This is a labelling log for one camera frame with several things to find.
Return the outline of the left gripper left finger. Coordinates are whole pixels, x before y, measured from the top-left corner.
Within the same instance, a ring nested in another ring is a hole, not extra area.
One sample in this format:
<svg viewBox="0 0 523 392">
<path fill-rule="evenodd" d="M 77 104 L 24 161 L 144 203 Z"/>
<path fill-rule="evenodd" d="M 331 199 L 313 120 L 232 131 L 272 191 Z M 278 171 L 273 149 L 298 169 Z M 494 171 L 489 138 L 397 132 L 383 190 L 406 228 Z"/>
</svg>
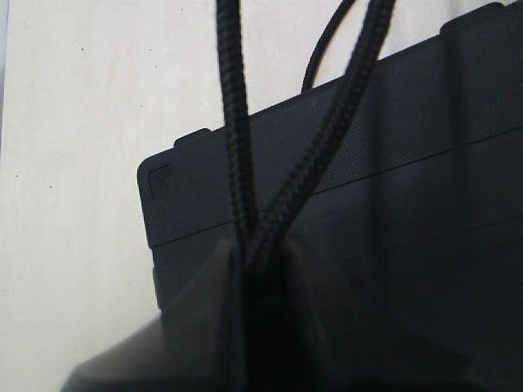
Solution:
<svg viewBox="0 0 523 392">
<path fill-rule="evenodd" d="M 64 391 L 243 391 L 241 267 L 220 240 L 159 318 L 79 364 Z"/>
</svg>

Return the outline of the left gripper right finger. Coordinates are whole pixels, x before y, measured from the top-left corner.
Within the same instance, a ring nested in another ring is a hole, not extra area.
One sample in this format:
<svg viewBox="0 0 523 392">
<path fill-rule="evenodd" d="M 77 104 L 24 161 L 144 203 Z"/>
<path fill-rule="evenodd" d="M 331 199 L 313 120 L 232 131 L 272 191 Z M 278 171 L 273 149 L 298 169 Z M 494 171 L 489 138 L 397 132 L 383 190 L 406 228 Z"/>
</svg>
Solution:
<svg viewBox="0 0 523 392">
<path fill-rule="evenodd" d="M 286 241 L 283 263 L 297 390 L 488 390 L 465 354 L 366 306 L 304 240 Z"/>
</svg>

